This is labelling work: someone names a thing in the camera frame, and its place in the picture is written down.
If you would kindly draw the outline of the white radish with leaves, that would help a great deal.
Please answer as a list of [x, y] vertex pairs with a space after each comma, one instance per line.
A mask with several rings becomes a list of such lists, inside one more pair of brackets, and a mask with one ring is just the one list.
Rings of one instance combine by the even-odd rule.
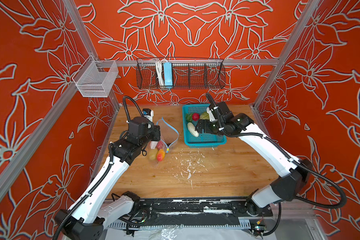
[[195, 125], [193, 124], [193, 114], [186, 114], [187, 128], [188, 131], [194, 137], [199, 137], [199, 133], [196, 130]]

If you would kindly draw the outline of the dark avocado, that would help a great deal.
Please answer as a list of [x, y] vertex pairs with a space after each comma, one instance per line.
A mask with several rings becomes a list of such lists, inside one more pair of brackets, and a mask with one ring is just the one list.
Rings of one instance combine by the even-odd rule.
[[217, 134], [219, 131], [219, 128], [216, 126], [216, 124], [211, 123], [210, 124], [210, 131], [212, 134]]

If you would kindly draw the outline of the orange yellow mango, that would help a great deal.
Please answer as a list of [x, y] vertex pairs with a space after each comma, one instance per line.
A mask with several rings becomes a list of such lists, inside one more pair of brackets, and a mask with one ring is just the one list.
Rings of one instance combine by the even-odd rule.
[[166, 155], [166, 151], [165, 151], [164, 149], [158, 150], [157, 155], [156, 155], [157, 161], [158, 161], [158, 162], [163, 161], [164, 158], [165, 158], [165, 155]]

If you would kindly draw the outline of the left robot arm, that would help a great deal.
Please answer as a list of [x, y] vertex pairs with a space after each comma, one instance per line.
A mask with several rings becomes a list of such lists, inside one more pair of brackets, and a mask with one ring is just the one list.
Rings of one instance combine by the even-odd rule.
[[59, 210], [55, 216], [58, 223], [53, 239], [63, 234], [71, 240], [98, 240], [103, 231], [115, 220], [129, 214], [140, 200], [134, 193], [120, 196], [110, 205], [103, 207], [104, 200], [113, 186], [139, 155], [147, 155], [146, 147], [152, 141], [160, 140], [160, 127], [146, 118], [141, 109], [139, 116], [131, 118], [126, 101], [136, 101], [123, 97], [128, 129], [116, 142], [109, 143], [103, 167], [80, 198], [68, 210]]

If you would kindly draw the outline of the red fruit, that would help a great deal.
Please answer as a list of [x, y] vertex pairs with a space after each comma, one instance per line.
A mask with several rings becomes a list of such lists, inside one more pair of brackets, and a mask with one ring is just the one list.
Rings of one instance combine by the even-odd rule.
[[165, 144], [164, 144], [162, 141], [159, 141], [159, 142], [157, 143], [157, 145], [156, 145], [156, 148], [157, 148], [158, 150], [160, 150], [160, 149], [165, 149], [166, 147], [165, 147]]
[[200, 119], [200, 115], [198, 113], [193, 113], [192, 114], [192, 120], [197, 122]]

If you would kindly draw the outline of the clear zip top bag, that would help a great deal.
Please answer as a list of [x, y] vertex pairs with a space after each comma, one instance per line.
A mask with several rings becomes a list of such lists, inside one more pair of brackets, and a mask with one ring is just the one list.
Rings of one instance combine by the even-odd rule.
[[146, 158], [151, 163], [162, 163], [174, 151], [174, 148], [178, 144], [180, 134], [179, 131], [164, 118], [159, 119], [156, 125], [160, 127], [160, 140], [148, 143], [148, 154]]

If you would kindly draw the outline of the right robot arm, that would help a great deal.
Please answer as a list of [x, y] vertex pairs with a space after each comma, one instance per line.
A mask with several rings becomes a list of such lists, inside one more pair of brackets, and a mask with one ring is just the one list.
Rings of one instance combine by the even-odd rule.
[[[278, 178], [268, 186], [252, 192], [246, 199], [246, 208], [250, 215], [256, 216], [269, 204], [300, 200], [304, 203], [325, 209], [340, 209], [346, 202], [344, 191], [333, 181], [313, 170], [312, 163], [301, 160], [288, 153], [266, 135], [246, 114], [234, 115], [225, 102], [216, 103], [207, 93], [210, 105], [207, 108], [209, 120], [200, 120], [196, 131], [212, 135], [238, 138], [252, 147], [276, 171]], [[299, 196], [310, 176], [315, 176], [330, 184], [340, 195], [335, 204], [317, 203]]]

